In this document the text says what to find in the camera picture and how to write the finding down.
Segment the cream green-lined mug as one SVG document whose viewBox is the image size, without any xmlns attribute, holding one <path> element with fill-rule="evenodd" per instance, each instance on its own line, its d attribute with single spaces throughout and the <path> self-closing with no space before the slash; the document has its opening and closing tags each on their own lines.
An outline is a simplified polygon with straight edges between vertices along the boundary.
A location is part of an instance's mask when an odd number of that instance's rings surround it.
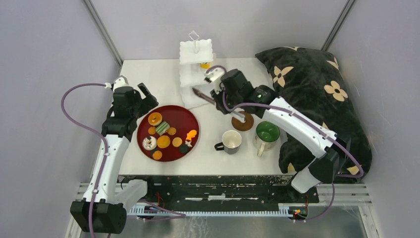
<svg viewBox="0 0 420 238">
<path fill-rule="evenodd" d="M 261 157 L 265 151 L 269 151 L 280 138 L 280 129 L 269 121 L 260 122 L 255 130 L 253 145 L 257 149 L 257 156 Z"/>
</svg>

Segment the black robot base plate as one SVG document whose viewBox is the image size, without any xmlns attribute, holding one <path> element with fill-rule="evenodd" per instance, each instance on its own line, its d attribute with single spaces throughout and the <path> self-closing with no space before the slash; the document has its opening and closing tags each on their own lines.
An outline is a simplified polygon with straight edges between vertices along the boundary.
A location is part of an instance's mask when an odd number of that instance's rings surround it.
<svg viewBox="0 0 420 238">
<path fill-rule="evenodd" d="M 144 199 L 177 212 L 268 212 L 279 204 L 319 203 L 316 188 L 297 192 L 292 176 L 129 176 L 147 182 Z"/>
</svg>

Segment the dark chocolate sandwich cookie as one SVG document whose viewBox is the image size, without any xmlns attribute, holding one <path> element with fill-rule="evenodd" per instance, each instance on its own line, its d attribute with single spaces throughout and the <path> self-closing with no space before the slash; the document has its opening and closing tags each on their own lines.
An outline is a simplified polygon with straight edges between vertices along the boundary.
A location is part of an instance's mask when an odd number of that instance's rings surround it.
<svg viewBox="0 0 420 238">
<path fill-rule="evenodd" d="M 186 145 L 186 144 L 182 144 L 182 145 L 180 145 L 180 146 L 178 147 L 178 149 L 179 149 L 179 152 L 180 152 L 181 154 L 186 154 L 186 153 L 188 153 L 188 152 L 189 152 L 189 146 L 188 146 L 188 145 Z"/>
</svg>

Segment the small chip cookie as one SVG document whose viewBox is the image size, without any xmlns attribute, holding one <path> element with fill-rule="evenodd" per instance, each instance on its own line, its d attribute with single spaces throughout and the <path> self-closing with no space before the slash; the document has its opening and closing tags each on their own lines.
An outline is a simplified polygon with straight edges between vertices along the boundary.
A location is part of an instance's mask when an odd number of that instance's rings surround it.
<svg viewBox="0 0 420 238">
<path fill-rule="evenodd" d="M 175 135 L 177 130 L 174 127 L 170 127 L 167 131 L 166 131 L 169 135 Z"/>
</svg>

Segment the white three-tier dessert stand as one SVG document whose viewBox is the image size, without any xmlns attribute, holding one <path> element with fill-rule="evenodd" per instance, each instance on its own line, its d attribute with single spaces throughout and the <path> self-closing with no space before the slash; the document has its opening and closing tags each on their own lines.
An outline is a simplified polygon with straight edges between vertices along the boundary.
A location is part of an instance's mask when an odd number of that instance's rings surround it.
<svg viewBox="0 0 420 238">
<path fill-rule="evenodd" d="M 211 39 L 201 39 L 195 32 L 191 31 L 188 36 L 189 41 L 180 42 L 180 94 L 184 107 L 192 109 L 208 102 L 197 97 L 193 88 L 200 90 L 209 96 L 213 86 L 204 81 L 206 68 L 202 64 L 210 67 L 214 61 L 215 54 L 212 50 Z"/>
</svg>

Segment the dark red round tray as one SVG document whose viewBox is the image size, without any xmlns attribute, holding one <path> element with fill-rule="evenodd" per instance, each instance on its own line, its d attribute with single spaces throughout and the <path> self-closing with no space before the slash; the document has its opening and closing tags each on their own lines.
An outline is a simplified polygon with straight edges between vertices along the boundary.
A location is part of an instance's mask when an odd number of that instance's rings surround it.
<svg viewBox="0 0 420 238">
<path fill-rule="evenodd" d="M 146 136 L 154 136 L 156 139 L 158 139 L 160 136 L 156 133 L 154 135 L 150 135 L 148 133 L 148 129 L 149 127 L 151 127 L 151 125 L 148 123 L 148 116 L 153 113 L 153 112 L 159 112 L 162 114 L 162 121 L 165 121 L 167 123 L 169 123 L 170 127 L 174 127 L 176 128 L 177 132 L 175 135 L 169 135 L 167 132 L 163 135 L 167 135 L 170 137 L 171 139 L 171 144 L 164 149 L 160 149 L 158 147 L 156 147 L 154 150 L 152 151 L 147 151 L 142 147 L 142 141 Z M 138 132 L 137 132 L 137 141 L 138 141 L 138 146 L 141 150 L 141 152 L 148 158 L 152 159 L 152 153 L 155 150 L 159 150 L 162 152 L 162 158 L 160 160 L 157 160 L 158 162 L 172 162 L 175 160 L 178 160 L 182 157 L 184 157 L 186 154 L 181 154 L 179 152 L 178 148 L 175 148 L 172 145 L 172 140 L 175 137 L 180 137 L 181 139 L 183 139 L 183 144 L 185 144 L 185 140 L 186 140 L 186 136 L 187 133 L 190 130 L 196 130 L 197 131 L 197 135 L 195 138 L 192 139 L 192 145 L 193 147 L 189 147 L 189 152 L 194 148 L 194 146 L 197 144 L 199 135 L 200 135 L 200 129 L 199 129 L 199 123 L 196 119 L 196 117 L 194 116 L 194 114 L 181 106 L 175 106 L 175 105 L 168 105 L 168 106 L 162 106 L 162 107 L 158 107 L 157 109 L 154 109 L 153 111 L 151 111 L 150 113 L 148 113 L 140 122 L 139 127 L 138 127 Z"/>
</svg>

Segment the orange fish-shaped pastry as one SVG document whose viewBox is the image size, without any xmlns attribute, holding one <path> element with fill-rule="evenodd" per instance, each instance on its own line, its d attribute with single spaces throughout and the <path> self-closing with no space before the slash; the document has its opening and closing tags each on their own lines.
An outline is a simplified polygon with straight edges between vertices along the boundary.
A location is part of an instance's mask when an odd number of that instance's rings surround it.
<svg viewBox="0 0 420 238">
<path fill-rule="evenodd" d="M 186 140 L 187 141 L 192 141 L 192 139 L 193 138 L 195 138 L 196 137 L 196 135 L 197 135 L 197 131 L 196 130 L 190 130 L 188 133 L 187 133 L 187 136 L 186 136 Z"/>
</svg>

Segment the large orange egg tart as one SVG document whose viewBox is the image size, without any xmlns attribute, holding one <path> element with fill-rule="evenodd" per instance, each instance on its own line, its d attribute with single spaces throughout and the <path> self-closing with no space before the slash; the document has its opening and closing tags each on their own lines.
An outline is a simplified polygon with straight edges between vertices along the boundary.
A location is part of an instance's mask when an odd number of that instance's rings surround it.
<svg viewBox="0 0 420 238">
<path fill-rule="evenodd" d="M 167 135 L 162 135 L 157 139 L 157 147 L 160 149 L 167 148 L 171 144 L 171 139 Z"/>
</svg>

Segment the white chocolate-drizzled donut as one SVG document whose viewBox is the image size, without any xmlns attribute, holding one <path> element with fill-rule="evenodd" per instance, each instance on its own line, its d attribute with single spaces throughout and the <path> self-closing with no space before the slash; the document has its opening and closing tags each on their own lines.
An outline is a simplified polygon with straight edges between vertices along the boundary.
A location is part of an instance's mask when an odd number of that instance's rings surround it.
<svg viewBox="0 0 420 238">
<path fill-rule="evenodd" d="M 146 136 L 142 141 L 142 147 L 147 151 L 152 151 L 157 147 L 157 139 L 154 136 Z"/>
</svg>

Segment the yellow cake wedge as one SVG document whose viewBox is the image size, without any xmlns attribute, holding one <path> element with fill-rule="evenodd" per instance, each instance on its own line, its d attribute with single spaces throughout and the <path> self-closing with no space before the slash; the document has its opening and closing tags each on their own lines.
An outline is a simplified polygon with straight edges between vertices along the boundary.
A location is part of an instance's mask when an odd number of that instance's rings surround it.
<svg viewBox="0 0 420 238">
<path fill-rule="evenodd" d="M 209 69 L 211 66 L 211 62 L 202 62 L 200 63 L 200 67 L 203 69 Z"/>
</svg>

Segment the metal serving tongs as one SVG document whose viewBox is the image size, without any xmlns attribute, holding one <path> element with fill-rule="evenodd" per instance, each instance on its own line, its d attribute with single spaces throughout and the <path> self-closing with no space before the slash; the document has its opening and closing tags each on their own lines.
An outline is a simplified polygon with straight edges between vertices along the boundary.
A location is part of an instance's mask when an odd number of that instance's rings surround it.
<svg viewBox="0 0 420 238">
<path fill-rule="evenodd" d="M 217 103 L 216 103 L 216 101 L 213 99 L 213 98 L 211 98 L 211 97 L 209 97 L 209 96 L 207 96 L 207 95 L 205 95 L 203 92 L 201 92 L 200 90 L 198 90 L 197 88 L 192 88 L 192 91 L 193 91 L 193 93 L 196 95 L 196 96 L 198 96 L 199 98 L 201 98 L 201 99 L 204 99 L 205 101 L 207 101 L 207 102 L 209 102 L 210 104 L 213 104 L 213 105 L 217 105 Z M 232 112 L 230 112 L 230 114 L 235 118 L 235 119 L 237 119 L 239 122 L 245 122 L 245 115 L 243 115 L 243 114 L 241 114 L 241 113 L 239 113 L 239 112 L 236 112 L 236 111 L 232 111 Z"/>
</svg>

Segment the black floral pillow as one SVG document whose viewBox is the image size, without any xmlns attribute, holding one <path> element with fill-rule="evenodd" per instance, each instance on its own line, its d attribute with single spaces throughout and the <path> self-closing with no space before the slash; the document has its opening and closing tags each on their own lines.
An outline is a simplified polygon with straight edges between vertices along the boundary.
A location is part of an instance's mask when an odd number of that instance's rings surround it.
<svg viewBox="0 0 420 238">
<path fill-rule="evenodd" d="M 336 57 L 327 51 L 277 47 L 255 54 L 288 104 L 322 127 L 350 139 L 348 151 L 370 170 L 371 147 L 348 95 Z"/>
</svg>

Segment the round beige biscuit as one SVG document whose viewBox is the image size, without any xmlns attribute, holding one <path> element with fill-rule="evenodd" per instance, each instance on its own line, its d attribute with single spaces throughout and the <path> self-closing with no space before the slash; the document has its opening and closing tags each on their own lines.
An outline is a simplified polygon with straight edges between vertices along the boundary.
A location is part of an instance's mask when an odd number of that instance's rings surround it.
<svg viewBox="0 0 420 238">
<path fill-rule="evenodd" d="M 180 147 L 182 144 L 183 144 L 183 139 L 181 139 L 180 137 L 175 137 L 175 138 L 173 138 L 173 140 L 172 140 L 172 145 L 173 145 L 175 148 Z"/>
</svg>

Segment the near brown wooden coaster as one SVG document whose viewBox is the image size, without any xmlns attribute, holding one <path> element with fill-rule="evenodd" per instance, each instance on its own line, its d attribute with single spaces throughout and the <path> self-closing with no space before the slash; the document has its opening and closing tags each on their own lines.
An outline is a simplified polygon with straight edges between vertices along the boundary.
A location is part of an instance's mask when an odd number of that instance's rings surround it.
<svg viewBox="0 0 420 238">
<path fill-rule="evenodd" d="M 248 130 L 250 130 L 254 125 L 253 116 L 250 113 L 247 113 L 245 111 L 240 111 L 239 113 L 241 113 L 245 116 L 245 121 L 240 122 L 238 119 L 232 117 L 232 119 L 231 119 L 232 126 L 238 131 L 248 131 Z"/>
</svg>

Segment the chocolate chip cookie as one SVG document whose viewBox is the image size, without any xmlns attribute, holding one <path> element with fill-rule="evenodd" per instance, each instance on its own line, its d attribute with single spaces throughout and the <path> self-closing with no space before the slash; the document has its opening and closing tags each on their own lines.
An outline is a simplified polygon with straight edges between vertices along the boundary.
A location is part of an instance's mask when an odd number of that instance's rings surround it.
<svg viewBox="0 0 420 238">
<path fill-rule="evenodd" d="M 149 127 L 149 129 L 148 129 L 148 133 L 149 133 L 150 135 L 154 135 L 154 134 L 156 134 L 156 127 L 154 127 L 154 126 Z"/>
<path fill-rule="evenodd" d="M 162 152 L 161 152 L 161 151 L 159 151 L 159 150 L 155 150 L 155 151 L 152 153 L 152 158 L 153 158 L 154 160 L 160 160 L 160 159 L 162 158 Z"/>
</svg>

